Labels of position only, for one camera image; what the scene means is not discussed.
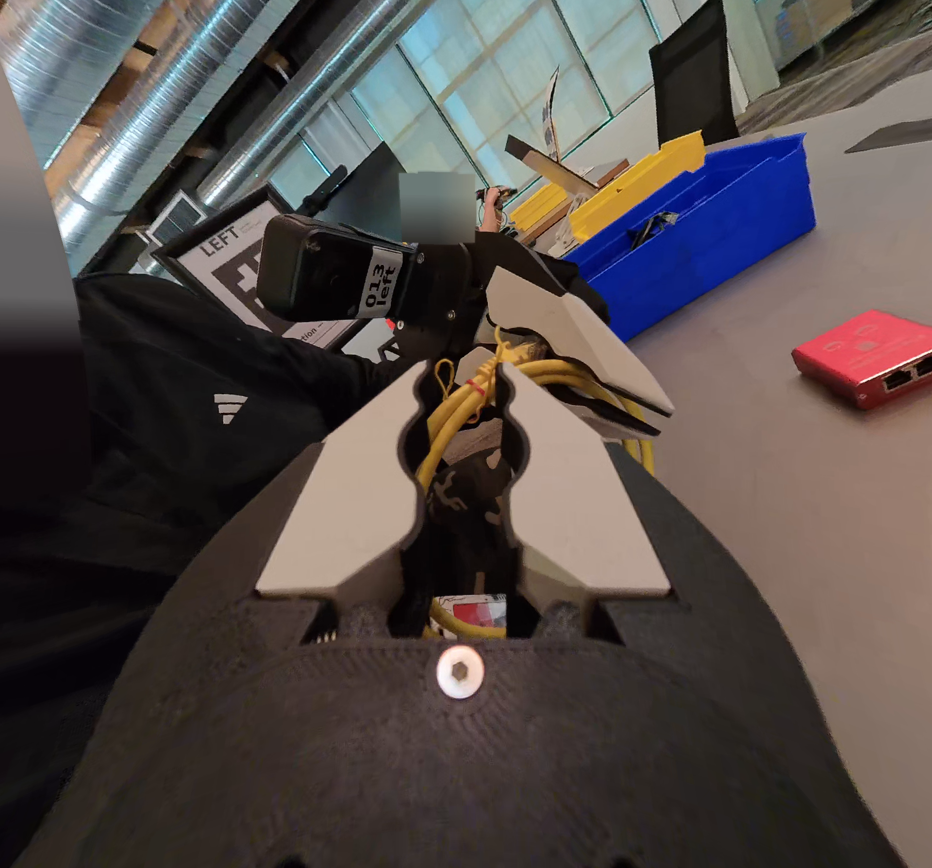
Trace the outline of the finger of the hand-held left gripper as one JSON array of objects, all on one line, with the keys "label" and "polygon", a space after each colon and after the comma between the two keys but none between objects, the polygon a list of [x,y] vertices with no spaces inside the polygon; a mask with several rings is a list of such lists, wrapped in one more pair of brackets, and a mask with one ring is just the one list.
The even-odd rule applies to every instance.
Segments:
[{"label": "finger of the hand-held left gripper", "polygon": [[629,412],[600,397],[587,396],[575,386],[556,378],[542,379],[542,388],[575,415],[601,438],[608,441],[651,441],[660,430]]},{"label": "finger of the hand-held left gripper", "polygon": [[503,331],[541,337],[556,355],[583,364],[601,384],[671,417],[675,407],[649,369],[582,299],[556,295],[497,266],[486,289],[487,312]]}]

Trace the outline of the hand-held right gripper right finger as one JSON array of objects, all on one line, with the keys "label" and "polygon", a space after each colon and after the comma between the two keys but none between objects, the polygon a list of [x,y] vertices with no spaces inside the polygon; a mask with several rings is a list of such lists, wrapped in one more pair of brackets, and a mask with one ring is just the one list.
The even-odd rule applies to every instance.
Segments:
[{"label": "hand-held right gripper right finger", "polygon": [[503,529],[516,590],[542,616],[668,597],[671,583],[598,432],[512,364],[500,367],[502,452],[514,478]]}]

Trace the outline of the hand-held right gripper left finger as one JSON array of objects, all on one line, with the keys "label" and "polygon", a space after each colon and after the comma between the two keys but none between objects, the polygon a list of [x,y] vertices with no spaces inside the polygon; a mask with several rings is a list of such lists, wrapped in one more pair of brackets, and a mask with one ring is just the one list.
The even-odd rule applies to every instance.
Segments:
[{"label": "hand-held right gripper left finger", "polygon": [[424,516],[403,443],[429,374],[417,363],[327,437],[256,581],[261,597],[322,600],[340,614],[397,604],[401,553]]}]

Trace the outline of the blue plastic bin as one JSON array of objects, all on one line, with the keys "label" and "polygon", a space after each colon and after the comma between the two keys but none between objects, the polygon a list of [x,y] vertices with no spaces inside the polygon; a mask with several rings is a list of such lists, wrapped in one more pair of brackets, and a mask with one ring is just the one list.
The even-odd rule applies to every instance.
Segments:
[{"label": "blue plastic bin", "polygon": [[816,227],[804,133],[709,153],[568,254],[628,341]]}]

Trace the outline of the red network switch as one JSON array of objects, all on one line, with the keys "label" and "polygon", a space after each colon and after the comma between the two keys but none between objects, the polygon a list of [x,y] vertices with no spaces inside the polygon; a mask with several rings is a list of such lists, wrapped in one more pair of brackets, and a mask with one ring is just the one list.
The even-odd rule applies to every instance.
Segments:
[{"label": "red network switch", "polygon": [[860,410],[931,385],[931,327],[868,310],[791,351],[798,372]]}]

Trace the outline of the person's left forearm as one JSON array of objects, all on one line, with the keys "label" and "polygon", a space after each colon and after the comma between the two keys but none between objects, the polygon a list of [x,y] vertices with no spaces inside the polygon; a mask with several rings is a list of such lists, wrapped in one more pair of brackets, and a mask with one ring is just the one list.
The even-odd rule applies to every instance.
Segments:
[{"label": "person's left forearm", "polygon": [[275,373],[297,383],[299,394],[320,412],[328,430],[341,426],[419,364],[407,358],[376,363],[259,328],[250,328],[250,333]]}]

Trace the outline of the person's camouflage pants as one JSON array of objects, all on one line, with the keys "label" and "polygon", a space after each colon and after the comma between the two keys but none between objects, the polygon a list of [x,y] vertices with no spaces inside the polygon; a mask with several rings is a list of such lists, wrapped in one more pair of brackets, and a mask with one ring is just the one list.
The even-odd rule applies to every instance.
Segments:
[{"label": "person's camouflage pants", "polygon": [[503,498],[514,471],[500,447],[442,466],[427,494],[428,558],[437,598],[490,596],[489,628],[507,631],[516,551],[503,525]]}]

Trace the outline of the black monitor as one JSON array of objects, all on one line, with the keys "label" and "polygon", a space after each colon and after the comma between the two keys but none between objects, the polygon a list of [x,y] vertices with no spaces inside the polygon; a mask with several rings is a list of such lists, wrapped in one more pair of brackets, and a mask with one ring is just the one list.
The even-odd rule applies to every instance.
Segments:
[{"label": "black monitor", "polygon": [[382,142],[354,170],[339,165],[304,198],[297,214],[400,241],[403,174],[402,164]]}]

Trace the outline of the yellow plastic bin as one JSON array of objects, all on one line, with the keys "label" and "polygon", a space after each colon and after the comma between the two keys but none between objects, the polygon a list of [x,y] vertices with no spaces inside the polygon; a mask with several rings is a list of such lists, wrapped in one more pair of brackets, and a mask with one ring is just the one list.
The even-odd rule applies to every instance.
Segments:
[{"label": "yellow plastic bin", "polygon": [[684,172],[699,170],[704,163],[705,140],[701,131],[664,143],[658,152],[629,167],[569,213],[574,239],[579,244],[585,243],[671,180]]},{"label": "yellow plastic bin", "polygon": [[568,206],[571,201],[572,196],[563,188],[553,182],[548,182],[520,204],[509,207],[508,214],[515,227],[528,230],[554,210]]}]

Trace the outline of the red white tag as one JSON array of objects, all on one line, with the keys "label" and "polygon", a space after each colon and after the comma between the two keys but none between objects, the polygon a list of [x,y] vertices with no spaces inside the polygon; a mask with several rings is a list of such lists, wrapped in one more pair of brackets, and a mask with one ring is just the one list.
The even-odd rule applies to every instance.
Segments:
[{"label": "red white tag", "polygon": [[506,597],[501,594],[469,594],[447,598],[448,611],[460,622],[485,629],[505,629]]}]

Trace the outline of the wooden stand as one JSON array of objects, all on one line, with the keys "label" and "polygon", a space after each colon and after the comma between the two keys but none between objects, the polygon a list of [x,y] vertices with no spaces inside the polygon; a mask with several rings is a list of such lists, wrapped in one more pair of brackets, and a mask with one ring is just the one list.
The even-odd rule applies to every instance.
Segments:
[{"label": "wooden stand", "polygon": [[513,135],[507,137],[505,152],[572,196],[592,197],[630,167],[624,159],[593,183]]}]

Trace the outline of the black office chair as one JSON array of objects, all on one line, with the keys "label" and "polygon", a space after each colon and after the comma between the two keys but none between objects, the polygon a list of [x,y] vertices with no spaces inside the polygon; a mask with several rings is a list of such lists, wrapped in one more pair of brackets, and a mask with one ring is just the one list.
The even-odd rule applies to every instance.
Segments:
[{"label": "black office chair", "polygon": [[732,109],[723,0],[707,0],[649,50],[657,141],[700,132],[705,145],[739,137]]}]

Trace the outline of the dark grey flat panel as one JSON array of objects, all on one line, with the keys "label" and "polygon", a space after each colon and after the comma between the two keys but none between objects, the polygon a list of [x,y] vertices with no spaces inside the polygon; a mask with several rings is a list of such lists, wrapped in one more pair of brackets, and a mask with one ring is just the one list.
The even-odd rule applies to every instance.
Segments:
[{"label": "dark grey flat panel", "polygon": [[856,141],[845,153],[897,148],[905,145],[930,141],[932,120],[930,118],[899,122],[879,128],[865,138]]}]

